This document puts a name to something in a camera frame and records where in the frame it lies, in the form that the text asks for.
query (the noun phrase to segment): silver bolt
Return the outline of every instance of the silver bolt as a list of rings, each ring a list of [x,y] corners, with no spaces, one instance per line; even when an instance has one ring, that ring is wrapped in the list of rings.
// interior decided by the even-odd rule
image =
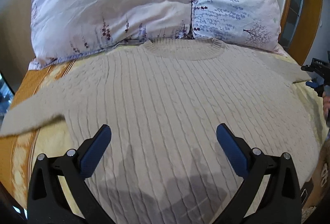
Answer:
[[[261,154],[261,150],[259,148],[253,148],[252,152],[254,155],[257,155],[257,156],[259,156]]]
[[[38,155],[37,159],[39,161],[42,161],[45,158],[45,156],[46,156],[45,154],[41,153],[41,154]]]
[[[73,156],[73,155],[75,155],[75,149],[69,149],[67,152],[66,152],[66,154],[68,155],[68,156]]]
[[[291,158],[291,155],[288,154],[287,152],[283,153],[283,157],[287,160],[289,160]]]

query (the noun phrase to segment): bed sheet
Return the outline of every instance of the bed sheet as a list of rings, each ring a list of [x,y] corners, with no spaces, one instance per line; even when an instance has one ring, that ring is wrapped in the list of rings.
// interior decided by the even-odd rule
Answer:
[[[123,47],[118,47],[114,51],[122,49]],[[295,63],[290,56],[284,57],[275,54],[272,54],[272,56]],[[13,106],[27,99],[52,81],[77,69],[85,61],[86,59],[82,59],[50,67],[46,70],[29,71],[14,98]],[[304,82],[293,84],[292,90],[297,94],[308,111],[311,122],[314,125],[314,136],[321,147],[327,135],[327,128],[322,115],[322,99],[311,88],[306,87]],[[67,124],[62,119],[57,119],[39,130],[27,132],[24,135],[2,138],[0,139],[0,158],[2,163],[0,180],[12,196],[26,208],[27,186],[29,185],[29,179],[37,155],[46,153],[48,157],[60,156],[72,147],[73,143],[70,139]],[[73,212],[80,215],[79,209],[63,179],[61,179],[61,184]]]

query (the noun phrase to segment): hand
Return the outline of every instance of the hand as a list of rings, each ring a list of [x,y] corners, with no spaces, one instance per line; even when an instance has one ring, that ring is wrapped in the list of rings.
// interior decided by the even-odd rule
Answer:
[[[330,110],[330,96],[325,96],[325,92],[323,92],[323,115],[326,119],[328,117],[328,113]]]

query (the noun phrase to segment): beige sweater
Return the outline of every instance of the beige sweater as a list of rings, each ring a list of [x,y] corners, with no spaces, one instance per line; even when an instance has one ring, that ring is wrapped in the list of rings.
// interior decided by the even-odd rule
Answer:
[[[300,184],[312,172],[318,146],[290,87],[306,79],[250,48],[159,39],[91,59],[10,110],[0,133],[63,116],[78,148],[106,123],[111,146],[87,184],[116,223],[209,223],[241,183],[216,140],[222,122],[250,147],[289,152]]]

